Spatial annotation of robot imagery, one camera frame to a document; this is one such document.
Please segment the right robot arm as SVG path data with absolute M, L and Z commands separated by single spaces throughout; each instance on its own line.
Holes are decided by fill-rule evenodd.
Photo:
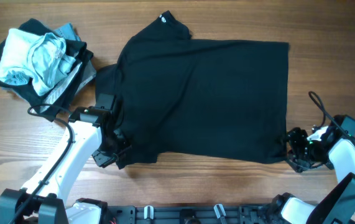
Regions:
M 352 223 L 355 214 L 355 137 L 350 130 L 323 127 L 308 135 L 300 128 L 287 134 L 291 146 L 289 165 L 303 172 L 327 165 L 333 169 L 337 186 L 317 205 L 292 194 L 278 195 L 267 209 L 269 222 Z

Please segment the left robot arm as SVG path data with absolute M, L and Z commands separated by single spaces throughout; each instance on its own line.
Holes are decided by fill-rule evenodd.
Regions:
M 65 135 L 43 166 L 19 190 L 0 196 L 0 223 L 107 223 L 108 204 L 81 198 L 65 203 L 84 164 L 92 157 L 106 167 L 128 149 L 122 132 L 104 121 L 70 121 Z

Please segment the dark teal t-shirt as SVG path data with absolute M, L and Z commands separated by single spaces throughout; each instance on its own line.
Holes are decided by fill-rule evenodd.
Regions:
M 286 159 L 286 42 L 193 39 L 170 12 L 98 70 L 96 93 L 118 98 L 131 144 L 119 168 L 163 152 L 273 164 Z

